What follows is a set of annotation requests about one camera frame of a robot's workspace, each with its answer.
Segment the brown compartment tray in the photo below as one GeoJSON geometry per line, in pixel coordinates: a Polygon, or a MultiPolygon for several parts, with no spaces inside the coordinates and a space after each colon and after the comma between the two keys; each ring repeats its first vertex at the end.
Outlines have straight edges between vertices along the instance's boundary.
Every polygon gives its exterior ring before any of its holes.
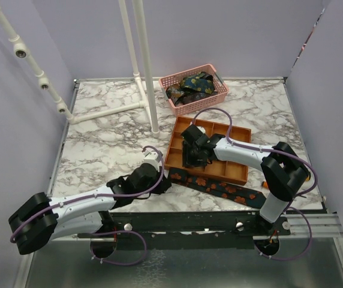
{"type": "MultiPolygon", "coordinates": [[[[183,169],[182,166],[182,141],[181,132],[183,132],[191,122],[191,118],[178,116],[174,124],[173,134],[167,150],[165,167],[183,169]]],[[[203,127],[206,134],[210,137],[213,134],[225,135],[228,129],[227,124],[196,119],[195,124],[203,127]]],[[[249,128],[233,126],[230,137],[241,142],[251,142],[251,130],[249,128]]],[[[248,166],[226,161],[214,161],[206,167],[187,168],[190,174],[206,178],[216,179],[231,184],[245,185],[248,181],[248,166]]]]}

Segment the pink perforated plastic basket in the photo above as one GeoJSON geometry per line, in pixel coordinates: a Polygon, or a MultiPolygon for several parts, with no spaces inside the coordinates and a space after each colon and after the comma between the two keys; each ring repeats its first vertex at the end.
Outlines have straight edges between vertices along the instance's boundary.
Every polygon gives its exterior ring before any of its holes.
{"type": "Polygon", "coordinates": [[[211,64],[162,77],[159,83],[175,116],[222,103],[229,92],[211,64]]]}

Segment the white pvc pipe frame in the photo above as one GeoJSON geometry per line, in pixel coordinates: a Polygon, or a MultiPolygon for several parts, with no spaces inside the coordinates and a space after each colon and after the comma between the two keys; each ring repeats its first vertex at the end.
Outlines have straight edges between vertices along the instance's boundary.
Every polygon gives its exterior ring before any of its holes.
{"type": "Polygon", "coordinates": [[[124,33],[124,36],[120,37],[119,41],[125,41],[127,44],[123,52],[118,52],[117,50],[109,51],[109,48],[106,46],[107,40],[98,39],[101,30],[92,25],[86,25],[85,28],[77,26],[75,31],[71,32],[65,26],[66,22],[73,25],[76,20],[90,20],[91,15],[82,12],[80,16],[76,16],[72,11],[75,5],[72,1],[65,1],[64,5],[60,11],[64,12],[65,15],[60,16],[59,13],[56,13],[54,24],[50,23],[49,18],[43,13],[39,13],[38,16],[47,28],[50,38],[58,49],[68,71],[76,79],[104,78],[113,76],[115,73],[125,74],[127,69],[124,66],[128,64],[133,71],[133,79],[140,96],[139,100],[135,101],[134,104],[121,104],[117,108],[103,108],[97,112],[85,112],[77,116],[70,110],[70,106],[65,104],[65,97],[60,92],[59,86],[54,83],[54,75],[44,67],[44,62],[39,59],[38,50],[28,43],[27,39],[20,34],[20,29],[13,26],[8,20],[4,11],[5,5],[0,2],[0,27],[6,33],[13,56],[27,62],[32,69],[33,75],[38,80],[38,87],[42,91],[49,93],[56,105],[57,111],[64,115],[70,124],[79,124],[102,116],[142,108],[145,110],[145,115],[148,117],[151,125],[152,135],[159,137],[160,125],[158,123],[153,77],[151,75],[143,1],[132,2],[140,55],[142,57],[141,62],[137,60],[126,1],[112,1],[113,8],[117,9],[119,13],[115,18],[121,21],[119,31],[124,33]],[[59,32],[54,31],[55,24],[59,25],[59,32]]]}

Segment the black orange floral tie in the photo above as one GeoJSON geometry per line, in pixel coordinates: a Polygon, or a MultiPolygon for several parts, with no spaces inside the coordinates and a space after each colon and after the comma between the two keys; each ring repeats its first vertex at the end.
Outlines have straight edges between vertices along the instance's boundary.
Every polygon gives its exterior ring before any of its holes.
{"type": "Polygon", "coordinates": [[[215,197],[228,199],[250,208],[261,209],[266,201],[265,195],[260,191],[212,178],[195,176],[184,169],[171,168],[168,178],[172,183],[183,185],[215,197]]]}

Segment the black metal base rail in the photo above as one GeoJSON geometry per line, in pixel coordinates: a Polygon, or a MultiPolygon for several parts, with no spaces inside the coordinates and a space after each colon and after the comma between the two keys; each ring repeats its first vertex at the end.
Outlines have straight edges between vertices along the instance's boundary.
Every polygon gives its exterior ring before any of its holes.
{"type": "Polygon", "coordinates": [[[91,239],[101,250],[249,249],[253,236],[269,236],[281,228],[284,218],[269,224],[250,213],[150,212],[109,213],[106,220],[98,232],[76,235],[91,239]]]}

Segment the blue yellow floral tie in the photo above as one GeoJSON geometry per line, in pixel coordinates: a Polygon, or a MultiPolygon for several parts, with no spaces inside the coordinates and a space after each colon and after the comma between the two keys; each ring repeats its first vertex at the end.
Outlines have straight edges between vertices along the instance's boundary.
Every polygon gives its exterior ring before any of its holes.
{"type": "Polygon", "coordinates": [[[213,83],[213,75],[207,72],[200,72],[198,74],[184,77],[180,82],[179,86],[182,89],[193,89],[200,92],[211,94],[215,91],[215,85],[213,83]]]}

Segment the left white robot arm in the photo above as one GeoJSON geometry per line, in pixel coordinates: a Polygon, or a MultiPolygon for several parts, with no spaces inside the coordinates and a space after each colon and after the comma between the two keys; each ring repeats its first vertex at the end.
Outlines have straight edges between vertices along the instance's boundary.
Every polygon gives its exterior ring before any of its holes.
{"type": "Polygon", "coordinates": [[[71,234],[107,236],[112,229],[109,211],[127,206],[143,194],[163,194],[171,186],[164,169],[143,163],[129,175],[78,195],[48,197],[44,192],[36,193],[8,219],[10,241],[25,255],[71,234]]]}

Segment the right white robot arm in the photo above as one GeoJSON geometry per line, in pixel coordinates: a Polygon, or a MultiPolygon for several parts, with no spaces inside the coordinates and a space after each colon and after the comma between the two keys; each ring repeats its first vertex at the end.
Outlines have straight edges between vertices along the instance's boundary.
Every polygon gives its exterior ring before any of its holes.
{"type": "Polygon", "coordinates": [[[237,141],[228,134],[209,137],[194,124],[181,132],[181,137],[184,167],[227,161],[252,167],[264,175],[270,194],[255,219],[255,228],[263,235],[276,229],[277,219],[310,176],[305,161],[285,142],[266,146],[237,141]]]}

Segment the dark orange patterned tie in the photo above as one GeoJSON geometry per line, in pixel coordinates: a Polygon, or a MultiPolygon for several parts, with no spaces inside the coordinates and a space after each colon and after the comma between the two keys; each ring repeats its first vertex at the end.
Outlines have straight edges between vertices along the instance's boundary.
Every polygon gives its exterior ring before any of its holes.
{"type": "Polygon", "coordinates": [[[214,91],[211,94],[196,91],[193,89],[182,89],[179,85],[172,85],[166,89],[166,96],[175,106],[181,106],[209,98],[216,95],[217,92],[214,91]]]}

